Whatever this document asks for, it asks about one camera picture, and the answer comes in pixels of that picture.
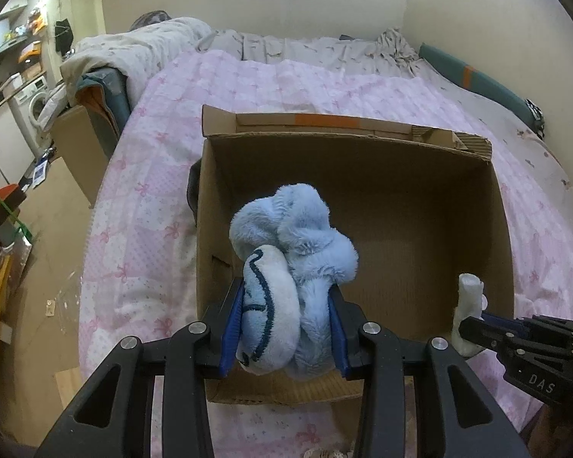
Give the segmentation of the light blue fluffy sock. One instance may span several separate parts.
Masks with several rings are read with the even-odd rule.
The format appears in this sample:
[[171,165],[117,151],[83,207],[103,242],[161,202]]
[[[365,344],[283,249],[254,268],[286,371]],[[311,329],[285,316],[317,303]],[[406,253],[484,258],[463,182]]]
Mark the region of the light blue fluffy sock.
[[254,375],[285,371],[296,381],[332,370],[329,290],[354,280],[358,253],[331,225],[320,194],[285,185],[244,205],[230,240],[243,263],[241,367]]

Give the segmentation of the brown cardboard box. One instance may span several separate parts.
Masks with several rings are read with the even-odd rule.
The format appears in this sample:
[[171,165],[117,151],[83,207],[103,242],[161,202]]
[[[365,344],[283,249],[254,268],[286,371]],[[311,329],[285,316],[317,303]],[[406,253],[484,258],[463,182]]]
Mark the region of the brown cardboard box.
[[202,108],[196,304],[221,301],[243,263],[228,229],[246,203],[306,183],[358,253],[346,300],[397,336],[446,334],[457,279],[479,277],[490,312],[515,306],[510,238],[492,144],[376,119]]

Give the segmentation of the beige lace scrunchie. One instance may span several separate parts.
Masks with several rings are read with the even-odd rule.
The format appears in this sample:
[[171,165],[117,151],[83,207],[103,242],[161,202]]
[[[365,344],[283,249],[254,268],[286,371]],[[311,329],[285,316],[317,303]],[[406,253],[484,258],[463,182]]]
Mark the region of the beige lace scrunchie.
[[329,450],[329,449],[309,449],[303,455],[303,458],[352,458],[353,451]]

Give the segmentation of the grey crumpled blanket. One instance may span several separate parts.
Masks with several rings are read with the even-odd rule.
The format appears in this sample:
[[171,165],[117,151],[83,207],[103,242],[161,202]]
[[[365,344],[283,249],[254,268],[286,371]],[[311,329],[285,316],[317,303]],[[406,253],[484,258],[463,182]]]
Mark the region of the grey crumpled blanket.
[[135,106],[152,77],[212,32],[199,19],[180,17],[124,33],[83,38],[60,67],[68,97],[75,98],[83,74],[111,67],[126,77],[128,102]]

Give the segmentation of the pink patterned quilt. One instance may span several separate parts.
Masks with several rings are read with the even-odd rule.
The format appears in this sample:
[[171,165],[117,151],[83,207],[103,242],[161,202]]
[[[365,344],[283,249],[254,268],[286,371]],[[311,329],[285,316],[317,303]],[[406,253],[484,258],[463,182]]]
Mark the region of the pink patterned quilt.
[[494,148],[518,315],[573,319],[573,187],[550,149],[503,106],[425,64],[388,76],[186,50],[148,81],[105,173],[83,268],[79,364],[123,337],[164,337],[195,316],[196,238],[186,202],[202,107],[368,117],[477,134]]

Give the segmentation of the teal bolster pillow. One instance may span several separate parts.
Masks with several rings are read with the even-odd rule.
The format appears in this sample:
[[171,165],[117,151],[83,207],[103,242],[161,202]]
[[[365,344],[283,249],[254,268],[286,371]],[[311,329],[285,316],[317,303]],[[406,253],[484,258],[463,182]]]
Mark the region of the teal bolster pillow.
[[461,89],[497,102],[505,109],[513,112],[541,141],[544,140],[544,114],[532,100],[519,97],[487,74],[432,45],[422,44],[419,49],[419,56],[441,76]]

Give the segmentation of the white sock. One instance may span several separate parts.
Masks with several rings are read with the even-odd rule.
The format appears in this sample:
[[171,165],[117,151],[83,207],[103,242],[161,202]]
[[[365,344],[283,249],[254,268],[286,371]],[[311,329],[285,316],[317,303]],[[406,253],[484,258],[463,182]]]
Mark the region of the white sock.
[[482,347],[464,340],[461,337],[460,326],[466,318],[482,319],[481,315],[487,306],[484,283],[474,274],[461,273],[458,276],[457,293],[458,301],[453,314],[451,343],[461,356],[469,359],[480,353]]

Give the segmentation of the black bag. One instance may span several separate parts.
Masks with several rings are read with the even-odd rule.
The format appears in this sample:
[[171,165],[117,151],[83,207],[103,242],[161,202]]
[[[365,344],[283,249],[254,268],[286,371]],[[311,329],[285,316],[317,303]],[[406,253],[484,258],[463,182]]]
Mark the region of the black bag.
[[187,204],[193,215],[194,223],[197,223],[199,214],[199,180],[201,179],[202,161],[197,160],[189,170],[186,190]]

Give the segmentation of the white washing machine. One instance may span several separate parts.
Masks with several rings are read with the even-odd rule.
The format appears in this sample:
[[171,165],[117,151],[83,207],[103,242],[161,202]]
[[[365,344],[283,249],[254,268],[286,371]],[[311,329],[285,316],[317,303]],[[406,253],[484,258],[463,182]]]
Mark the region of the white washing machine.
[[50,135],[40,126],[40,114],[48,98],[46,74],[29,81],[11,98],[9,105],[19,130],[36,158],[50,147]]

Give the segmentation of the brown wooden cabinet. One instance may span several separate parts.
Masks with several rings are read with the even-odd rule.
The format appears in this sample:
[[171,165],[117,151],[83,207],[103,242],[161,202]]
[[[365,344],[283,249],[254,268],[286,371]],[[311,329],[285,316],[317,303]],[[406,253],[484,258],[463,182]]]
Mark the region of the brown wooden cabinet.
[[80,105],[65,111],[52,123],[50,134],[75,182],[91,206],[108,165],[87,110]]

